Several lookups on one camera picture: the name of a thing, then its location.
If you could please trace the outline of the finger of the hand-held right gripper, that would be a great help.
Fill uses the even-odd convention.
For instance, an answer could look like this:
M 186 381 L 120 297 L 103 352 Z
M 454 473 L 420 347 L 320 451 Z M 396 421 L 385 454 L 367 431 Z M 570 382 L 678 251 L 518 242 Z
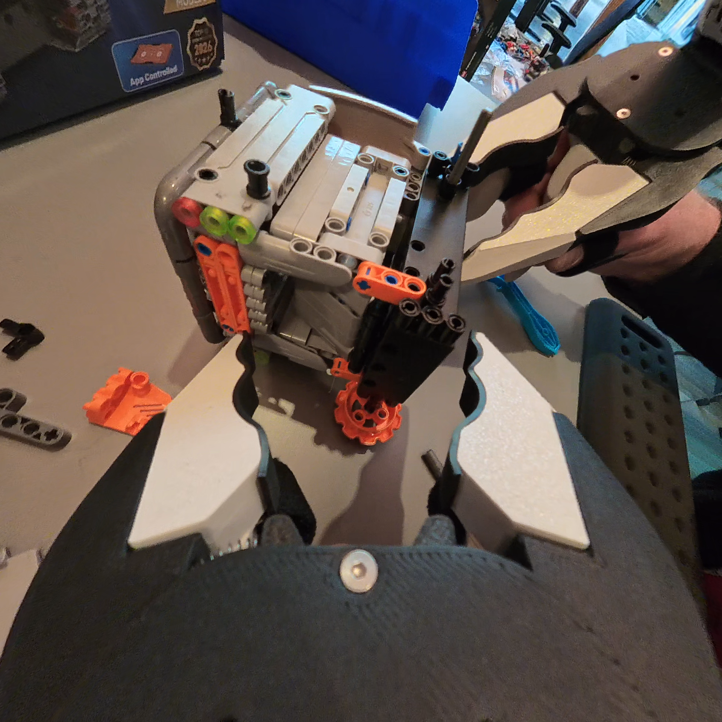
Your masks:
M 557 145 L 567 105 L 550 93 L 498 115 L 482 132 L 472 153 L 481 181 L 470 199 L 506 199 L 536 185 Z
M 571 247 L 576 232 L 648 185 L 628 165 L 602 163 L 586 146 L 572 146 L 554 170 L 547 203 L 483 240 L 464 260 L 463 284 L 525 269 Z

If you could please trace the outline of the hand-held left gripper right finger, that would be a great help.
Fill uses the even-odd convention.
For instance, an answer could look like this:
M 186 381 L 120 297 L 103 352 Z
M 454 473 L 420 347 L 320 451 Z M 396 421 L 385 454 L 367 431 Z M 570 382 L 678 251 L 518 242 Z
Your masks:
M 448 452 L 450 507 L 483 549 L 519 535 L 580 551 L 590 540 L 552 407 L 481 332 L 471 332 Z

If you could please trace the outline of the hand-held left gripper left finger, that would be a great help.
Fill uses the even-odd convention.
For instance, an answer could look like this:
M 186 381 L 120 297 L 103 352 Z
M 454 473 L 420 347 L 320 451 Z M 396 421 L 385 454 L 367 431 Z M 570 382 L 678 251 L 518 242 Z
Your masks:
M 253 420 L 248 337 L 233 337 L 170 403 L 128 543 L 142 549 L 201 534 L 212 555 L 252 545 L 272 507 L 272 457 Z

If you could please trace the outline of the building block robot vehicle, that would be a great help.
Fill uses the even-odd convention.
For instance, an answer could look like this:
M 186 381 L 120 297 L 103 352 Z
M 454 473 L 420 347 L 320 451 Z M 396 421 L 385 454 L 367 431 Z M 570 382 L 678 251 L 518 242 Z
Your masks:
M 203 337 L 342 379 L 334 417 L 364 446 L 466 332 L 467 192 L 416 122 L 363 97 L 261 84 L 218 92 L 219 125 L 159 183 L 155 219 Z

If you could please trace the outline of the person's right forearm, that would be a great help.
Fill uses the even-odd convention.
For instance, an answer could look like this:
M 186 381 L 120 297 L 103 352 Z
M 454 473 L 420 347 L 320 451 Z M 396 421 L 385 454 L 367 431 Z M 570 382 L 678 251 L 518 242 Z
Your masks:
M 651 318 L 666 336 L 721 376 L 721 230 L 698 256 L 663 279 L 602 279 L 612 297 Z

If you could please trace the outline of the person's right hand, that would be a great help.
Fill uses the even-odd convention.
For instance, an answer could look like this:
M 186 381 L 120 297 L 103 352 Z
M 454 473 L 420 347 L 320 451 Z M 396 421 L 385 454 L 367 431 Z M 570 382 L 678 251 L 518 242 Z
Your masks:
M 612 259 L 591 272 L 633 283 L 656 282 L 699 256 L 719 227 L 719 206 L 691 191 L 650 224 L 617 233 Z

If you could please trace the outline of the orange wedge plate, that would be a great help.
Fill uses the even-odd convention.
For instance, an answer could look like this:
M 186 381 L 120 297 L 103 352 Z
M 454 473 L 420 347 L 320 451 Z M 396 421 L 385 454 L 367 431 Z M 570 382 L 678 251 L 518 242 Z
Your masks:
M 89 422 L 135 436 L 171 401 L 172 396 L 152 384 L 147 373 L 120 367 L 83 409 Z

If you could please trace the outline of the blue brick separator tool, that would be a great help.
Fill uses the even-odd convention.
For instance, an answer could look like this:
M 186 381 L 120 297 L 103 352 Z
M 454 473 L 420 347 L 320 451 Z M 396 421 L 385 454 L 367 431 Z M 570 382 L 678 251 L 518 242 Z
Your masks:
M 506 299 L 533 346 L 545 356 L 557 355 L 561 343 L 555 327 L 528 301 L 519 285 L 504 276 L 492 277 L 487 282 Z

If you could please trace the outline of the dark perforated pad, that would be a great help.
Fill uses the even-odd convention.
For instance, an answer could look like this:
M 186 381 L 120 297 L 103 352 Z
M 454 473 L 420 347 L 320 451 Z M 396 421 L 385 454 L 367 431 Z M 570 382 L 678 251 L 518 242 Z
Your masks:
M 720 469 L 714 380 L 692 371 L 679 392 L 668 340 L 608 298 L 585 310 L 577 428 L 651 522 L 686 582 L 700 593 L 692 479 Z

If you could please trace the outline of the dark grey bent liftarm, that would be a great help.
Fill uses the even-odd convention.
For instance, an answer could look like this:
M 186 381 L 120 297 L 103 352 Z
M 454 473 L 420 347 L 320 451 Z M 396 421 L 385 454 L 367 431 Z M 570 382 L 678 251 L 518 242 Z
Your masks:
M 3 437 L 57 451 L 66 447 L 72 434 L 57 425 L 28 417 L 23 413 L 27 399 L 12 388 L 1 389 L 1 434 Z

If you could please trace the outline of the blue plastic storage bin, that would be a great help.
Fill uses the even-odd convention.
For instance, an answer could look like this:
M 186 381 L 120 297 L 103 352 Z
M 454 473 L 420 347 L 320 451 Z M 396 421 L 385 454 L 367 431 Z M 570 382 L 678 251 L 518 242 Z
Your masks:
M 452 93 L 475 1 L 222 1 L 223 11 L 365 95 L 418 118 Z

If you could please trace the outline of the black angle connector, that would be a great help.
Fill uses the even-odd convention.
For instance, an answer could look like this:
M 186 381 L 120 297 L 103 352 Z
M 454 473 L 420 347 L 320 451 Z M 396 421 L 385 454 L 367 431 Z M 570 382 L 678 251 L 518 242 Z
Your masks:
M 9 360 L 19 360 L 31 348 L 42 343 L 45 338 L 44 333 L 31 323 L 3 319 L 1 329 L 11 337 L 11 340 L 2 349 L 2 353 Z

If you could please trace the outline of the printed robot kit box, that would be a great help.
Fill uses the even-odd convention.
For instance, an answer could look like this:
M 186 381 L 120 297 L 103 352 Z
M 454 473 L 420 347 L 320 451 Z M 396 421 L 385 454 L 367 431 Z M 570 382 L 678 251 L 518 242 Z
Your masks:
M 222 18 L 216 1 L 2 1 L 2 140 L 214 71 Z

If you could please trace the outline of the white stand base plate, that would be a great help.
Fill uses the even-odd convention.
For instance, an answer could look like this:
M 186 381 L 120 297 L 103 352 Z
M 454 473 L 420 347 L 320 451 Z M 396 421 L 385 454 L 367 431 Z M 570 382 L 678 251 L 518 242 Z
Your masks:
M 7 548 L 1 549 L 1 651 L 41 559 L 38 549 L 14 556 Z

